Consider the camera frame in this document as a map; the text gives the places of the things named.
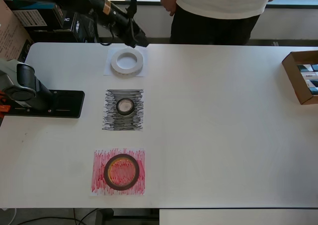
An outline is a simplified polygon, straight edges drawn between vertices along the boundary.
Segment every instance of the red scribbles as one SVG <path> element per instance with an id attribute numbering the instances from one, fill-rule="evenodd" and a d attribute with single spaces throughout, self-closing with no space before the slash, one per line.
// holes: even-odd
<path id="1" fill-rule="evenodd" d="M 123 187 L 131 183 L 135 177 L 136 169 L 128 159 L 114 162 L 109 168 L 109 178 L 113 184 Z"/>
<path id="2" fill-rule="evenodd" d="M 107 162 L 118 154 L 129 154 L 139 165 L 139 178 L 136 184 L 127 190 L 117 191 L 110 188 L 104 179 L 104 169 Z M 114 184 L 124 186 L 129 184 L 135 175 L 135 168 L 129 160 L 119 160 L 113 164 L 109 175 Z M 91 180 L 91 193 L 93 195 L 142 195 L 145 193 L 145 150 L 138 149 L 111 149 L 96 150 L 94 154 L 93 175 Z"/>

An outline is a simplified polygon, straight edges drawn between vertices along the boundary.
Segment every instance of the red scribbled paper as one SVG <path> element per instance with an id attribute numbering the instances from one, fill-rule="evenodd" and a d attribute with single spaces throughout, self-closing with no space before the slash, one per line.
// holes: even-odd
<path id="1" fill-rule="evenodd" d="M 118 154 L 129 154 L 139 165 L 139 178 L 136 184 L 127 190 L 117 191 L 110 188 L 104 179 L 107 162 Z M 145 193 L 145 150 L 144 149 L 110 149 L 96 150 L 94 154 L 93 176 L 91 179 L 92 195 L 143 195 Z"/>

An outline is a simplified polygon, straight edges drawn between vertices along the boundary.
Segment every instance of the white t-shirt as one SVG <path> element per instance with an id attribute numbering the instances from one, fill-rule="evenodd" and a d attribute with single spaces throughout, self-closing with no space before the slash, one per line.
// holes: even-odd
<path id="1" fill-rule="evenodd" d="M 217 19 L 244 19 L 264 12 L 268 0 L 177 0 L 184 10 Z"/>

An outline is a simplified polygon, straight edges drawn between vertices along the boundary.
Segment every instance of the white table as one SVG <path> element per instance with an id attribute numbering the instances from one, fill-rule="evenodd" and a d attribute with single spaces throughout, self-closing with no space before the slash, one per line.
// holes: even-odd
<path id="1" fill-rule="evenodd" d="M 103 76 L 108 47 L 32 46 L 46 87 L 85 100 L 79 119 L 5 117 L 0 207 L 318 206 L 318 105 L 299 104 L 280 64 L 313 48 L 147 49 L 147 77 L 120 79 Z M 128 88 L 145 89 L 144 131 L 103 131 L 105 90 Z M 145 195 L 91 197 L 94 150 L 124 147 L 146 149 Z"/>

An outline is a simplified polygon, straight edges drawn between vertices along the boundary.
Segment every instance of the white tape roll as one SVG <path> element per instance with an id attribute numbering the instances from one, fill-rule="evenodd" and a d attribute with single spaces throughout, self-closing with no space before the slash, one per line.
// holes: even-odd
<path id="1" fill-rule="evenodd" d="M 125 68 L 120 67 L 118 65 L 118 60 L 123 58 L 123 57 L 131 57 L 131 58 L 135 59 L 136 65 L 130 69 L 125 69 Z M 132 48 L 125 48 L 125 49 L 122 49 L 122 50 L 116 52 L 111 59 L 111 66 L 113 67 L 113 69 L 117 73 L 119 73 L 121 75 L 135 74 L 136 72 L 139 72 L 142 69 L 143 65 L 144 65 L 144 58 L 143 58 L 142 54 L 139 51 L 132 49 Z"/>

